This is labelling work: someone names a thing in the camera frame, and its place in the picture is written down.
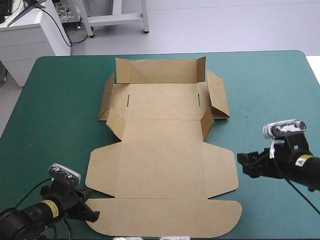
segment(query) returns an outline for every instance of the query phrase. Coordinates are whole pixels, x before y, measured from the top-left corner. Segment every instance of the desk leg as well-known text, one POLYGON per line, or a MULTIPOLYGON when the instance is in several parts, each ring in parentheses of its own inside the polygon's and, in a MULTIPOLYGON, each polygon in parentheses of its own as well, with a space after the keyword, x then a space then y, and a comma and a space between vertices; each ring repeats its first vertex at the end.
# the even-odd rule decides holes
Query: desk leg
POLYGON ((78 3, 78 7, 79 7, 79 10, 81 13, 81 17, 82 17, 86 32, 88 33, 88 35, 90 37, 94 37, 95 35, 94 35, 94 33, 91 29, 90 23, 89 23, 88 14, 87 14, 87 11, 85 8, 84 0, 76 0, 76 2, 78 3))
POLYGON ((149 20, 148 20, 148 11, 147 11, 146 0, 141 0, 141 6, 142 6, 142 17, 143 17, 144 32, 146 34, 148 34, 149 33, 149 20))

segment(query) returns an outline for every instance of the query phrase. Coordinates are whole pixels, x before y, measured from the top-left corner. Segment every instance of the yellow label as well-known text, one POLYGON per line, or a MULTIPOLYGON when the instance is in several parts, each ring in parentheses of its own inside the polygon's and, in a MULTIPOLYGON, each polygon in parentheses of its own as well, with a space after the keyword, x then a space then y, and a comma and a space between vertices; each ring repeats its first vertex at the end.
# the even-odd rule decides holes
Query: yellow label
POLYGON ((46 200, 41 201, 41 203, 47 204, 50 207, 50 209, 52 211, 53 218, 56 218, 59 216, 59 209, 53 201, 46 199, 46 200))
POLYGON ((311 157, 313 156, 308 154, 302 155, 297 159, 297 161, 295 162, 295 165, 298 167, 303 167, 305 162, 311 157))

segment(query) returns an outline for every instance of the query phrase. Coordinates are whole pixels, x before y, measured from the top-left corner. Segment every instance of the power cord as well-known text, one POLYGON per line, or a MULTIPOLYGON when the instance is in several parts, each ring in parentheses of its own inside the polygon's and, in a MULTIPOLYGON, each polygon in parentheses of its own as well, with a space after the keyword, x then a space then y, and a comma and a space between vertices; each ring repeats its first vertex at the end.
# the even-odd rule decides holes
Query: power cord
POLYGON ((32 189, 21 199, 21 201, 20 201, 17 205, 15 205, 15 208, 19 207, 19 205, 20 205, 37 187, 39 187, 41 184, 43 184, 43 183, 45 183, 45 182, 47 182, 47 181, 49 181, 49 180, 51 180, 51 179, 52 179, 52 178, 47 178, 47 179, 43 180, 42 182, 38 183, 36 186, 34 186, 34 188, 32 188, 32 189))
POLYGON ((61 37, 63 38, 65 44, 66 44, 68 47, 72 48, 73 44, 82 43, 83 41, 85 41, 85 40, 88 38, 88 35, 87 35, 83 40, 73 42, 73 41, 70 40, 70 37, 69 37, 69 35, 67 34, 67 32, 65 32, 65 34, 66 34, 66 36, 67 36, 67 38, 68 38, 68 42, 67 42, 67 40, 65 39, 65 36, 63 35, 62 31, 60 30, 60 27, 58 26, 56 20, 51 16, 50 13, 48 13, 46 10, 38 7, 37 5, 34 5, 34 4, 33 4, 32 2, 30 2, 29 0, 25 0, 25 1, 26 1, 28 4, 34 6, 34 7, 37 8, 37 9, 40 9, 41 11, 43 11, 44 13, 46 13, 46 14, 53 20, 54 24, 56 25, 56 27, 58 28, 58 30, 59 30, 59 32, 60 32, 61 37))
POLYGON ((72 240, 71 226, 70 226, 69 222, 67 221, 66 216, 63 216, 62 222, 64 223, 64 225, 65 225, 66 228, 68 229, 68 232, 69 232, 69 240, 72 240))
POLYGON ((283 176, 283 178, 286 180, 286 182, 293 187, 294 190, 296 190, 296 192, 303 197, 304 200, 306 200, 306 202, 320 215, 320 211, 319 209, 317 209, 317 207, 290 181, 286 178, 285 174, 281 171, 281 169, 279 168, 277 161, 275 158, 273 158, 273 162, 275 167, 277 168, 277 170, 279 171, 279 173, 283 176))

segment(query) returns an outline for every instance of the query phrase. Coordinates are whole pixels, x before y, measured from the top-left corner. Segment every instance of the gray floor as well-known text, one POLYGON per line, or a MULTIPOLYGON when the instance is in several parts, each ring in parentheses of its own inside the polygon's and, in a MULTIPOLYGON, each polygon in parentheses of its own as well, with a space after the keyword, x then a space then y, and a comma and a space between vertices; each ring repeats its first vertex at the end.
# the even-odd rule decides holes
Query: gray floor
MULTIPOLYGON (((123 0, 123 11, 140 11, 123 0)), ((110 0, 87 0, 93 16, 110 13, 110 0)), ((320 56, 320 0, 147 0, 150 33, 142 24, 103 26, 74 45, 72 55, 165 54, 300 50, 320 56)), ((66 26, 72 40, 84 28, 66 26)), ((320 60, 313 60, 320 69, 320 60)), ((0 88, 0 136, 22 88, 9 77, 0 88)))

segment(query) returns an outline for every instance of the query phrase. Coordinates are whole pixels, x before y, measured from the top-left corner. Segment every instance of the metal frame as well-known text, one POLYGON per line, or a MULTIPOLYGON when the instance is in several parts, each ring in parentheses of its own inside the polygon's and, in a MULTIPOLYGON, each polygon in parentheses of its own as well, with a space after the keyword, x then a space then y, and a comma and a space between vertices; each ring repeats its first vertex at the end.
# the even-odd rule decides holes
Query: metal frame
POLYGON ((122 14, 122 0, 113 0, 112 15, 90 16, 85 0, 76 0, 85 29, 94 37, 93 27, 143 22, 144 32, 149 33, 149 21, 146 0, 141 0, 142 13, 122 14))

